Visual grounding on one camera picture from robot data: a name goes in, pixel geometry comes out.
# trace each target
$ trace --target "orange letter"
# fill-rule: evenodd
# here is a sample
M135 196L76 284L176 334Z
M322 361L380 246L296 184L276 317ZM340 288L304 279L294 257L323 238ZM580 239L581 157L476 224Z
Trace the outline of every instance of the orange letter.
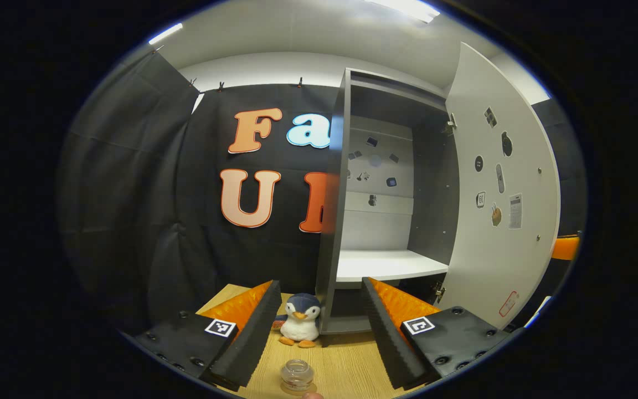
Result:
M321 233L321 212L324 209L324 191L326 191L326 173L309 172L304 176L309 183L309 205L307 217L299 224L299 230L305 233Z
M248 178L248 172L241 169L224 169L220 172L223 190L220 193L220 211L228 222L241 227L262 226L272 213L274 184L280 180L280 174L274 170L259 170L255 179L260 182L258 189L258 208L249 214L240 209L240 187Z
M263 119L258 123L258 118L264 116L272 118L274 121L282 119L282 111L279 108L259 109L258 111L245 111L235 114L238 119L238 128L235 129L235 141L228 146L228 152L238 154L238 152L253 152L260 149L260 143L255 141L255 134L259 133L261 138L266 138L270 134L270 121Z

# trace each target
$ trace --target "ceiling light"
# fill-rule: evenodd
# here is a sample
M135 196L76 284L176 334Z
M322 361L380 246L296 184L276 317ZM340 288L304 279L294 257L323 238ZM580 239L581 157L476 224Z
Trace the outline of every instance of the ceiling light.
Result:
M430 23L436 16L440 15L440 11L420 2L419 0L366 0L367 2L380 4L417 18L425 23Z
M171 35L172 33L176 32L177 30L180 30L181 28L182 28L182 25L180 23L177 23L176 25L170 27L169 29L165 30L164 32L156 35L152 40L149 40L149 44L157 43L159 40L162 40L163 38L166 38L168 35Z

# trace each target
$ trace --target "stuffed penguin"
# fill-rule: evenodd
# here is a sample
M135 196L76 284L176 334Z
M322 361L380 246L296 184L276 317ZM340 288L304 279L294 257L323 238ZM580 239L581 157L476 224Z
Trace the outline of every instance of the stuffed penguin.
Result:
M319 336L319 300L310 294L295 294L289 297L285 305L286 315L275 318L275 326L282 338L279 341L286 345L294 345L299 341L299 347L311 348L314 340Z

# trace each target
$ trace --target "small glass jar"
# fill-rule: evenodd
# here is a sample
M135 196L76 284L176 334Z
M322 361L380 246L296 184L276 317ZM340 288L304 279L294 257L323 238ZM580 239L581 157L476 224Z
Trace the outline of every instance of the small glass jar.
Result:
M314 380L314 370L304 360L292 359L280 370L282 383L290 391L307 391Z

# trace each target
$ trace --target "blue letter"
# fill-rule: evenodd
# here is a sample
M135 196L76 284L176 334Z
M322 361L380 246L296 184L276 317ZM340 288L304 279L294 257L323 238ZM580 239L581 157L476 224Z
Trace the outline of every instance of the blue letter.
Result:
M287 132L287 141L295 146L311 144L315 149L329 147L329 119L317 114L304 114L292 120L294 128Z

